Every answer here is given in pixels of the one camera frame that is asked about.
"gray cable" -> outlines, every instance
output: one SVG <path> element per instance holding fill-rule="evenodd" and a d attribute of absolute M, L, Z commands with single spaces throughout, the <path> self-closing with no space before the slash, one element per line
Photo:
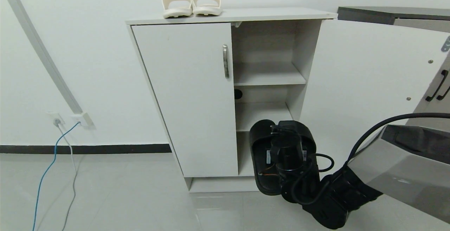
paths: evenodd
<path fill-rule="evenodd" d="M 64 134 L 63 130 L 61 130 L 61 128 L 59 127 L 59 123 L 57 124 L 57 127 L 58 127 L 59 131 L 61 132 L 61 134 Z M 67 219 L 69 218 L 70 209 L 72 208 L 72 204 L 73 204 L 73 202 L 75 200 L 75 197 L 77 196 L 77 193 L 75 192 L 75 180 L 77 179 L 77 175 L 78 175 L 78 170 L 75 167 L 75 162 L 73 160 L 73 149 L 72 149 L 72 146 L 69 144 L 69 142 L 67 141 L 65 136 L 63 138 L 66 141 L 67 145 L 69 145 L 69 148 L 70 148 L 70 156 L 72 157 L 72 164 L 73 164 L 73 168 L 75 169 L 75 177 L 73 178 L 73 183 L 72 183 L 72 189 L 73 189 L 72 202 L 70 202 L 69 209 L 67 209 L 66 219 L 64 220 L 64 226 L 63 226 L 63 229 L 61 231 L 64 231 L 64 229 L 66 228 Z"/>

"metal door handle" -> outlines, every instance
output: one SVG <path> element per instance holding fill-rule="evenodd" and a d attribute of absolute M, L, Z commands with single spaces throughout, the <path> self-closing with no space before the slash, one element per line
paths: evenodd
<path fill-rule="evenodd" d="M 437 100 L 439 100 L 439 101 L 441 101 L 442 99 L 444 99 L 445 98 L 445 96 L 447 95 L 447 93 L 449 92 L 449 90 L 450 90 L 450 87 L 447 89 L 447 91 L 444 93 L 444 95 L 439 95 L 439 96 L 437 96 Z"/>
<path fill-rule="evenodd" d="M 439 84 L 439 86 L 437 87 L 436 91 L 434 92 L 434 94 L 433 94 L 432 96 L 427 96 L 427 97 L 425 98 L 426 101 L 429 102 L 429 101 L 433 100 L 434 96 L 437 94 L 437 92 L 438 92 L 439 89 L 441 88 L 441 86 L 442 86 L 442 84 L 444 83 L 445 79 L 447 78 L 448 74 L 449 74 L 449 72 L 448 72 L 447 70 L 443 70 L 443 71 L 441 72 L 441 75 L 444 76 L 444 77 L 442 78 L 441 83 Z M 447 94 L 448 91 L 449 91 L 449 90 L 447 90 L 447 91 L 445 92 L 444 96 L 439 95 L 439 96 L 437 97 L 437 99 L 438 99 L 438 100 L 442 100 L 442 99 L 445 97 L 445 95 Z"/>
<path fill-rule="evenodd" d="M 230 72 L 228 72 L 228 46 L 227 45 L 223 45 L 222 49 L 223 49 L 223 55 L 224 55 L 225 78 L 228 79 L 230 77 Z"/>

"black baseboard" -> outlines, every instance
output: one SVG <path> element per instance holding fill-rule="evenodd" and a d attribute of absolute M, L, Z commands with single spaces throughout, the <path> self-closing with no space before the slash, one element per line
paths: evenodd
<path fill-rule="evenodd" d="M 74 154 L 171 153 L 169 144 L 72 146 Z M 70 154 L 69 146 L 58 146 L 58 154 Z M 0 154 L 53 154 L 54 146 L 0 146 Z"/>

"black handle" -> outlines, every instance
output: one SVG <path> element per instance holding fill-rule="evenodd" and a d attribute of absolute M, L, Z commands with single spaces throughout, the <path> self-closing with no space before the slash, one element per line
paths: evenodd
<path fill-rule="evenodd" d="M 433 96 L 427 96 L 427 97 L 425 98 L 426 101 L 431 101 L 431 100 L 433 100 L 434 96 L 437 94 L 437 92 L 438 92 L 439 89 L 441 88 L 441 86 L 442 86 L 442 84 L 444 83 L 445 79 L 447 78 L 448 74 L 449 74 L 449 72 L 448 72 L 447 70 L 445 70 L 445 69 L 441 72 L 441 75 L 444 76 L 443 79 L 442 79 L 442 81 L 441 81 L 441 83 L 440 83 L 439 86 L 437 87 L 437 89 L 436 89 L 436 91 L 434 92 Z M 447 94 L 448 91 L 449 91 L 449 90 L 447 90 L 447 91 L 445 92 L 444 96 L 438 96 L 437 99 L 438 99 L 438 100 L 442 100 L 442 99 L 445 97 L 445 95 Z"/>
<path fill-rule="evenodd" d="M 442 99 L 444 99 L 445 98 L 445 96 L 447 95 L 447 93 L 449 92 L 449 90 L 450 90 L 450 86 L 449 86 L 449 88 L 447 89 L 447 91 L 444 93 L 444 95 L 439 95 L 439 96 L 437 96 L 437 100 L 439 100 L 439 101 L 441 101 Z"/>

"white slipper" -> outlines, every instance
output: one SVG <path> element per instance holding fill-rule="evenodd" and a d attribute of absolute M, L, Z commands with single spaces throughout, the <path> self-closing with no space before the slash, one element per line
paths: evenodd
<path fill-rule="evenodd" d="M 202 14 L 202 15 L 215 15 L 218 16 L 220 13 L 222 13 L 222 9 L 220 8 L 220 0 L 213 0 L 217 3 L 217 5 L 205 5 L 205 4 L 198 4 L 198 0 L 192 0 L 192 12 L 195 15 Z"/>
<path fill-rule="evenodd" d="M 170 3 L 174 1 L 187 1 L 189 6 L 169 8 Z M 162 5 L 164 7 L 164 12 L 162 13 L 164 18 L 192 15 L 192 0 L 162 0 Z"/>

